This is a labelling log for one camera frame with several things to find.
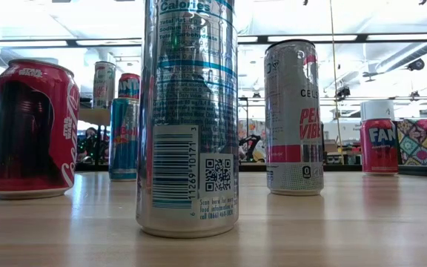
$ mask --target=red can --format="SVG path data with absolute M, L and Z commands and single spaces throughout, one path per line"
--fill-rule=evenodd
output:
M 370 119 L 360 129 L 362 169 L 366 174 L 398 173 L 396 131 L 390 119 Z
M 0 75 L 0 198 L 54 197 L 73 186 L 78 116 L 70 70 L 9 62 Z

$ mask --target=ceiling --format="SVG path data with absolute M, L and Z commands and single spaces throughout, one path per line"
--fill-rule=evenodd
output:
M 0 0 L 0 39 L 111 39 L 139 38 L 144 33 L 144 12 L 140 0 Z M 427 2 L 422 0 L 333 0 L 335 33 L 427 33 Z M 330 34 L 331 7 L 326 0 L 236 0 L 236 28 L 240 35 Z M 334 96 L 335 81 L 348 86 L 351 96 L 408 96 L 418 90 L 427 96 L 427 52 L 420 71 L 403 66 L 364 78 L 377 71 L 380 63 L 397 54 L 406 56 L 422 44 L 367 43 L 318 44 L 320 93 Z M 267 46 L 240 45 L 238 52 L 239 95 L 264 96 L 263 57 Z M 100 59 L 117 62 L 121 72 L 140 72 L 140 47 L 2 49 L 0 61 L 18 57 L 48 59 L 70 68 L 89 96 L 93 82 L 93 63 Z M 361 101 L 342 102 L 341 110 L 360 109 Z M 427 102 L 420 102 L 427 110 Z M 323 116 L 334 107 L 324 106 Z

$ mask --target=soda can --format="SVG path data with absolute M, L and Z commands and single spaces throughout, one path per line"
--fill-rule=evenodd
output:
M 0 75 L 0 198 L 53 197 L 73 186 L 79 89 L 73 73 L 17 59 Z
M 317 195 L 324 187 L 317 54 L 306 40 L 265 55 L 267 181 L 271 193 Z
M 123 73 L 118 82 L 118 98 L 139 100 L 139 75 Z
M 123 73 L 118 98 L 111 106 L 110 164 L 112 181 L 136 180 L 139 76 Z
M 397 134 L 393 100 L 371 100 L 360 105 L 362 170 L 365 174 L 393 176 L 398 173 Z
M 115 97 L 116 66 L 111 62 L 95 63 L 92 108 L 111 108 Z
M 207 237 L 238 219 L 233 5 L 146 1 L 136 219 L 149 234 Z

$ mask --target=table surface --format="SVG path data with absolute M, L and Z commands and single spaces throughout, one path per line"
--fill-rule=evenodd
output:
M 427 177 L 325 173 L 322 196 L 241 173 L 239 220 L 196 240 L 152 237 L 135 182 L 78 174 L 62 197 L 0 200 L 0 266 L 427 266 Z

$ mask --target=pipe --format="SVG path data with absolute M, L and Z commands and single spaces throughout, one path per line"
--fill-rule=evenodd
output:
M 377 73 L 387 73 L 389 71 L 396 70 L 403 65 L 407 65 L 426 54 L 427 43 L 410 44 L 409 46 L 395 53 L 393 56 L 390 56 L 378 63 L 375 67 L 375 70 Z

